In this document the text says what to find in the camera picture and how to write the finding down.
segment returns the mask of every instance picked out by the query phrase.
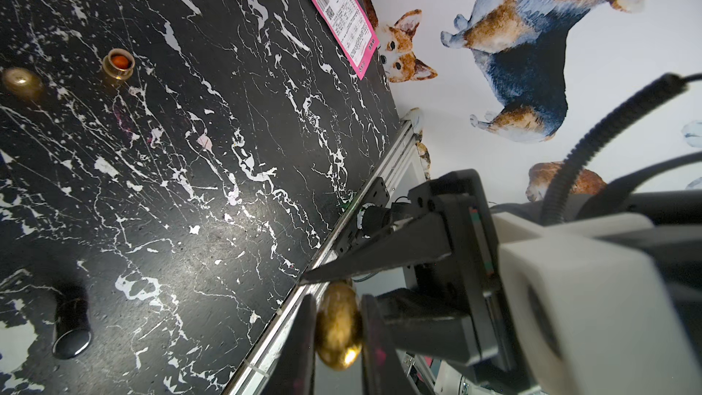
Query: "dog paw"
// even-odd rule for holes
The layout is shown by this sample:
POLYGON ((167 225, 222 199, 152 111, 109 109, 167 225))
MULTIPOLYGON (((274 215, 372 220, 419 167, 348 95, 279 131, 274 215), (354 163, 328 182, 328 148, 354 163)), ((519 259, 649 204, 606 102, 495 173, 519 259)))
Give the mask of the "dog paw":
POLYGON ((691 181, 685 189, 702 189, 702 177, 691 181))
POLYGON ((453 34, 446 32, 446 31, 441 31, 441 43, 446 46, 447 48, 451 48, 452 44, 452 38, 453 34))
POLYGON ((453 26, 455 26, 458 31, 465 31, 468 29, 468 20, 463 14, 459 14, 453 19, 453 26))
POLYGON ((682 136, 688 145, 702 148, 702 120, 694 120, 682 127, 682 136))

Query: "gold egg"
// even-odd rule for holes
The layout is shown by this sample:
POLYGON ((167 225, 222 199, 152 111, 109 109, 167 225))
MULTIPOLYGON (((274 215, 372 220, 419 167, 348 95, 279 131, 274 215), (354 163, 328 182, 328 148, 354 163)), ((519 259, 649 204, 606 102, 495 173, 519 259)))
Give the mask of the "gold egg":
POLYGON ((21 67, 11 67, 5 69, 2 74, 2 82, 5 89, 15 96, 37 101, 44 91, 44 84, 41 78, 34 72, 21 67))
POLYGON ((348 369, 361 354, 362 334, 356 292, 345 282, 329 284, 314 328, 314 349, 320 359, 334 370, 348 369))

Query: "corgi wall decal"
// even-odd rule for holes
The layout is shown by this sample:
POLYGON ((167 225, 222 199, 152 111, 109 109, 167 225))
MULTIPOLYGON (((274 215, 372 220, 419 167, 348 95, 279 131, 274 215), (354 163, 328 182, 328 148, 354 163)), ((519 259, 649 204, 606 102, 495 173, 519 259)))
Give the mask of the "corgi wall decal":
POLYGON ((405 13, 394 25, 378 22, 371 0, 363 0, 368 20, 380 41, 380 59, 391 83, 430 80, 437 72, 414 54, 412 39, 422 21, 422 10, 405 13))
POLYGON ((408 120, 412 123, 415 145, 417 146, 419 161, 422 164, 422 171, 424 171, 424 178, 431 180, 432 158, 429 156, 427 146, 422 143, 422 138, 424 137, 424 114, 420 108, 415 107, 405 113, 401 120, 408 120))
MULTIPOLYGON (((537 163, 529 169, 529 186, 526 188, 526 197, 529 201, 540 201, 546 196, 548 185, 556 176, 558 170, 563 166, 563 162, 537 163)), ((578 175, 575 185, 571 189, 571 194, 595 195, 607 186, 604 180, 596 172, 585 170, 578 175)))
POLYGON ((474 127, 515 142, 553 137, 568 111, 565 96, 568 31, 598 4, 635 12, 644 0, 476 0, 470 19, 456 16, 448 48, 472 50, 503 110, 474 127))
MULTIPOLYGON (((682 136, 688 145, 702 148, 702 120, 693 120, 682 127, 682 136)), ((702 177, 691 181, 685 189, 702 189, 702 177)))

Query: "dog face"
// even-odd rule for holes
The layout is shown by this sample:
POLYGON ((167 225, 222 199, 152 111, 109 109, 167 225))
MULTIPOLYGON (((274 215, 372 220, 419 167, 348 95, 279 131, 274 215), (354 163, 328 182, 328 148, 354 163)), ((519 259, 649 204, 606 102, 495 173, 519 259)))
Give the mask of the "dog face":
POLYGON ((379 25, 375 30, 380 40, 382 67, 391 83, 429 80, 437 76, 434 69, 412 52, 412 38, 421 20, 422 11, 414 10, 403 15, 395 25, 379 25))
MULTIPOLYGON (((529 186, 526 188, 526 197, 529 201, 540 201, 546 195, 548 185, 556 176, 563 162, 537 163, 529 169, 529 186)), ((575 181, 571 194, 595 195, 607 186, 596 172, 583 170, 575 181)))

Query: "metal frame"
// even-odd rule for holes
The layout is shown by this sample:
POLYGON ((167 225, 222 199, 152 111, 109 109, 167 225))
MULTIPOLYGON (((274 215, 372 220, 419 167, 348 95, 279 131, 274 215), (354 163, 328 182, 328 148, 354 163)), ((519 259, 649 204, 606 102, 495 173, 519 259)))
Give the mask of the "metal frame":
MULTIPOLYGON (((308 269, 317 268, 337 258, 332 247, 346 224, 355 219, 356 213, 362 206, 362 198, 366 195, 373 181, 377 177, 382 177, 385 180, 388 193, 392 196, 392 192, 397 188, 402 176, 410 168, 413 155, 418 159, 414 131, 412 124, 409 121, 404 121, 387 154, 354 197, 351 205, 341 215, 320 250, 312 258, 308 269)), ((326 288, 325 283, 308 284, 299 285, 291 291, 278 315, 270 322, 237 372, 234 373, 225 387, 223 395, 256 395, 260 392, 269 378, 269 371, 272 370, 280 355, 303 297, 306 294, 312 294, 319 302, 326 288)))
POLYGON ((427 386, 429 386, 429 389, 434 391, 434 386, 436 385, 437 379, 432 370, 429 368, 429 365, 427 365, 427 362, 424 361, 424 357, 422 355, 418 354, 415 356, 413 366, 415 369, 417 369, 417 373, 422 376, 427 386))

